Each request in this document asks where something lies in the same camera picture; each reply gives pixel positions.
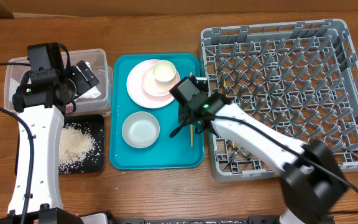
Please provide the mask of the white napkin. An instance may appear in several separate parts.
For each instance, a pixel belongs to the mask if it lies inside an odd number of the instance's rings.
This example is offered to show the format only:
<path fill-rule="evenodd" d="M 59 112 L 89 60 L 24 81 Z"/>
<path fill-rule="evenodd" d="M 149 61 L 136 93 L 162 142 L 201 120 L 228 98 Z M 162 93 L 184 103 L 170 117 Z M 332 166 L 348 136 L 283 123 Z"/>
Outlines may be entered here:
<path fill-rule="evenodd" d="M 80 98 L 97 98 L 101 92 L 97 89 L 97 87 L 93 87 L 92 89 L 88 90 L 83 95 L 78 95 Z"/>

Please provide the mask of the cream cup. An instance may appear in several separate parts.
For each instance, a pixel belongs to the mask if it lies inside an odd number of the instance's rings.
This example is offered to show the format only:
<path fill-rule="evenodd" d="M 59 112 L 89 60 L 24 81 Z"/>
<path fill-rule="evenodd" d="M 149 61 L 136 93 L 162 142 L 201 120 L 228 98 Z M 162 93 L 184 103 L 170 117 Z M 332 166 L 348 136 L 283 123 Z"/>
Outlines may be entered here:
<path fill-rule="evenodd" d="M 160 60 L 152 67 L 152 74 L 155 80 L 163 84 L 171 83 L 176 76 L 176 72 L 174 64 L 168 60 Z"/>

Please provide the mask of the pink bowl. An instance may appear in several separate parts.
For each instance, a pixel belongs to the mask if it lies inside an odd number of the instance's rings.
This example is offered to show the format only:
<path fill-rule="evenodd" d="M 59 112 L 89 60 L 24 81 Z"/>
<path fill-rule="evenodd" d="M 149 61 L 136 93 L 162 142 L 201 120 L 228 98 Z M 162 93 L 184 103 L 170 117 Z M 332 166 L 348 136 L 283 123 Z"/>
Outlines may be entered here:
<path fill-rule="evenodd" d="M 173 88 L 180 81 L 180 75 L 176 72 L 175 78 L 169 84 L 158 82 L 152 73 L 152 67 L 145 70 L 141 85 L 143 90 L 151 96 L 167 96 L 170 94 L 169 90 Z"/>

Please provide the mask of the white round plate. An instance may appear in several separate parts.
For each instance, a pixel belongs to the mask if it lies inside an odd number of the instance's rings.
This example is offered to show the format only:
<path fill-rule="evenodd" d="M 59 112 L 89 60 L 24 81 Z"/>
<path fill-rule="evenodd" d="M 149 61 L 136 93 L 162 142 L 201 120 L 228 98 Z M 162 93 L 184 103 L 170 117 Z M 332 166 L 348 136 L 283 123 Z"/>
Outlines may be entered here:
<path fill-rule="evenodd" d="M 158 59 L 145 60 L 138 63 L 129 73 L 127 78 L 127 92 L 130 98 L 139 106 L 144 108 L 156 109 L 169 105 L 174 97 L 169 93 L 169 89 L 164 96 L 153 96 L 146 92 L 143 85 L 144 76 L 152 74 L 152 66 L 159 62 Z"/>

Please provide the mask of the grey bowl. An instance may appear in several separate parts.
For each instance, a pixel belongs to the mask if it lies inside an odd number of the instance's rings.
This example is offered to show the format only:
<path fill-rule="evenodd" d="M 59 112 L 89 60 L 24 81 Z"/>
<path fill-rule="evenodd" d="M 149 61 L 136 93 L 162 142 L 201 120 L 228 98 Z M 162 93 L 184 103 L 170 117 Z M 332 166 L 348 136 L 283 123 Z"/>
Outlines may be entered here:
<path fill-rule="evenodd" d="M 154 115 L 139 111 L 128 116 L 122 125 L 122 137 L 131 147 L 142 149 L 151 146 L 158 138 L 160 125 Z"/>

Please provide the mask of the white rice pile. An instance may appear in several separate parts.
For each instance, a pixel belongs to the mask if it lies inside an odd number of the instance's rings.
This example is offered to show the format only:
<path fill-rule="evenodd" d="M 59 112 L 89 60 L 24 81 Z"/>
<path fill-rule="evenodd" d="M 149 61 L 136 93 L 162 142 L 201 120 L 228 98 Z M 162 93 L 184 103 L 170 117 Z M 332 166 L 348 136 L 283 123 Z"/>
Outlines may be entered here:
<path fill-rule="evenodd" d="M 68 123 L 62 129 L 59 146 L 59 174 L 93 172 L 102 164 L 100 141 L 91 128 L 81 123 Z"/>

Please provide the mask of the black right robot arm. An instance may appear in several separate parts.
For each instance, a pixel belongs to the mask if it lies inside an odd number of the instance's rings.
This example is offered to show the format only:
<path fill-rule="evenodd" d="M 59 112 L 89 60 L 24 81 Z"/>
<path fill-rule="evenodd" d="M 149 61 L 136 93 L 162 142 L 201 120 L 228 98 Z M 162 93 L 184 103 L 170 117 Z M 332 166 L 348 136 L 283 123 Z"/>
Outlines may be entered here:
<path fill-rule="evenodd" d="M 228 97 L 205 92 L 194 77 L 180 80 L 170 93 L 179 103 L 181 125 L 196 125 L 244 147 L 280 178 L 287 209 L 277 223 L 332 223 L 331 207 L 347 191 L 342 171 L 327 145 L 309 144 L 257 121 Z"/>

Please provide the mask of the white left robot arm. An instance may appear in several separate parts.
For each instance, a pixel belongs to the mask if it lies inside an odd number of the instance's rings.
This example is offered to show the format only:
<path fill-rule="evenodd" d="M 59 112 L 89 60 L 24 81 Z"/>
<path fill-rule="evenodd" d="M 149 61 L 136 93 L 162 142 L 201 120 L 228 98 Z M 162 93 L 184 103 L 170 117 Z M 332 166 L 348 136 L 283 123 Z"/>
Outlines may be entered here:
<path fill-rule="evenodd" d="M 65 107 L 76 85 L 62 68 L 32 66 L 12 96 L 20 141 L 16 187 L 0 223 L 111 223 L 106 212 L 76 216 L 63 209 L 58 184 Z"/>

